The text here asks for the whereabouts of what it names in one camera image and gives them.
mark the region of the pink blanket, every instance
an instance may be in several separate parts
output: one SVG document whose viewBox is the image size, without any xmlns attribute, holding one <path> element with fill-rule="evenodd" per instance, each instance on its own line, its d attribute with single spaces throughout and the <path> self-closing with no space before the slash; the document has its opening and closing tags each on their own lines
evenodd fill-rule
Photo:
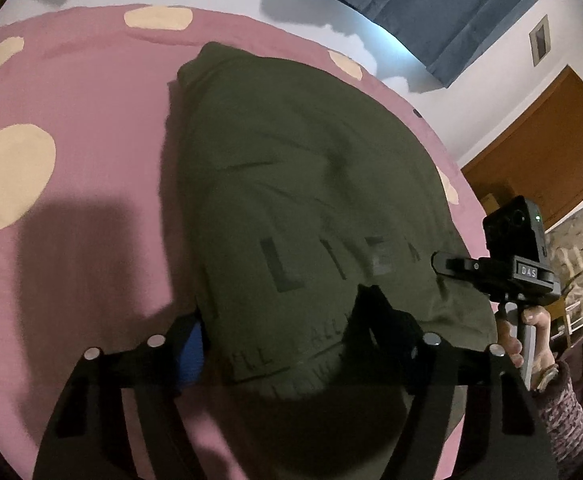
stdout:
<svg viewBox="0 0 583 480">
<path fill-rule="evenodd" d="M 208 41 L 315 66 L 387 107 L 448 178 L 472 256 L 487 255 L 484 212 L 438 136 L 364 69 L 250 18 L 126 14 L 138 7 L 71 9 L 0 28 L 0 44 L 17 38 L 0 47 L 0 130 L 35 125 L 0 132 L 0 450 L 25 479 L 83 350 L 131 348 L 188 308 L 165 123 L 178 68 Z M 203 467 L 215 480 L 245 478 L 205 402 L 194 390 L 181 400 Z M 459 436 L 460 427 L 438 478 L 450 474 Z M 142 465 L 139 474 L 151 475 Z"/>
</svg>

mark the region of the purple sweater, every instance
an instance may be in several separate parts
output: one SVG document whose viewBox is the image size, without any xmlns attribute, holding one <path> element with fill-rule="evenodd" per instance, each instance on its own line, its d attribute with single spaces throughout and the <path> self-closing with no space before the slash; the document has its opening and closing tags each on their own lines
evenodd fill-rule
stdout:
<svg viewBox="0 0 583 480">
<path fill-rule="evenodd" d="M 558 478 L 567 480 L 583 462 L 583 409 L 578 403 L 567 363 L 558 362 L 558 375 L 541 394 L 533 394 L 551 439 Z"/>
</svg>

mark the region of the bracelet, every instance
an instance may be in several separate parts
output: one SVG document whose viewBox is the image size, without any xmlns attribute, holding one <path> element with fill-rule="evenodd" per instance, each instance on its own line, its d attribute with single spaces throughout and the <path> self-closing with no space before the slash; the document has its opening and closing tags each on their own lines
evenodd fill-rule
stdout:
<svg viewBox="0 0 583 480">
<path fill-rule="evenodd" d="M 543 371 L 542 373 L 542 377 L 540 378 L 540 381 L 538 383 L 538 386 L 536 388 L 536 391 L 541 394 L 542 392 L 545 391 L 545 389 L 547 388 L 548 384 L 556 378 L 556 376 L 558 375 L 559 370 L 558 370 L 558 364 L 553 364 L 551 365 L 549 368 L 547 368 L 545 371 Z"/>
</svg>

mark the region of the human hand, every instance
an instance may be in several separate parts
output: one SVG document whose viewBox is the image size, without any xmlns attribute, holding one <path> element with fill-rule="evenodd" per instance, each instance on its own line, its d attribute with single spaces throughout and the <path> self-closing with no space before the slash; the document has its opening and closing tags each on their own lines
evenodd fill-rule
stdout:
<svg viewBox="0 0 583 480">
<path fill-rule="evenodd" d="M 549 348 L 551 316 L 544 307 L 535 306 L 527 308 L 523 312 L 523 319 L 526 325 L 536 327 L 536 348 L 531 368 L 531 389 L 535 390 L 543 371 L 556 362 Z M 496 327 L 498 329 L 498 344 L 509 354 L 514 366 L 520 368 L 524 362 L 521 355 L 523 345 L 511 335 L 511 324 L 504 319 L 496 319 Z"/>
</svg>

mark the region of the green fabric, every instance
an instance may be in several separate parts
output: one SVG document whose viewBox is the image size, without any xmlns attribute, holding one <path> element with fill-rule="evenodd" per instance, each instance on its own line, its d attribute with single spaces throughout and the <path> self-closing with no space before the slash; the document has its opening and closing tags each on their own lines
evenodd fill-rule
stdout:
<svg viewBox="0 0 583 480">
<path fill-rule="evenodd" d="M 409 399 L 396 393 L 399 377 L 368 331 L 348 322 L 358 285 L 379 285 L 394 308 L 453 345 L 482 351 L 496 340 L 486 297 L 431 268 L 435 251 L 467 254 L 438 172 L 396 116 L 321 70 L 209 43 L 178 80 L 186 116 L 179 186 L 196 298 L 226 380 L 257 395 L 243 399 L 246 410 L 269 413 L 269 425 L 248 417 L 265 442 L 277 424 L 292 431 L 303 406 L 321 416 L 337 406 L 326 425 L 358 410 L 364 418 L 335 435 L 312 422 L 294 430 L 318 431 L 323 441 L 366 435 L 358 452 L 345 446 L 355 460 L 337 474 L 300 463 L 313 444 L 293 457 L 285 446 L 268 450 L 298 478 L 369 479 L 382 472 Z M 334 391 L 341 401 L 316 400 Z M 290 409 L 274 415 L 272 403 Z M 462 410 L 459 396 L 449 429 Z M 391 428 L 379 436 L 383 422 Z M 372 466 L 361 463 L 371 457 Z"/>
</svg>

